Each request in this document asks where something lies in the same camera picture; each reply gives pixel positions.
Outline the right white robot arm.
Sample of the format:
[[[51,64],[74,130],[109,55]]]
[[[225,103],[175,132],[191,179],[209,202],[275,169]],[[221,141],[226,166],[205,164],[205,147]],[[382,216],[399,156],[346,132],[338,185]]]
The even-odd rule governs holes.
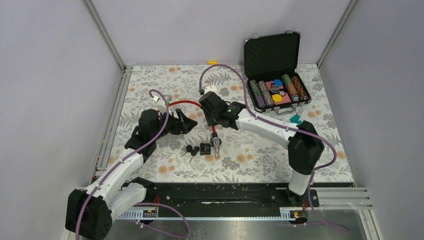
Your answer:
[[[252,112],[243,103],[227,103],[213,91],[202,95],[199,103],[209,125],[257,134],[285,148],[292,169],[287,201],[293,206],[299,206],[307,199],[310,178],[324,151],[323,141],[310,122],[284,124]]]

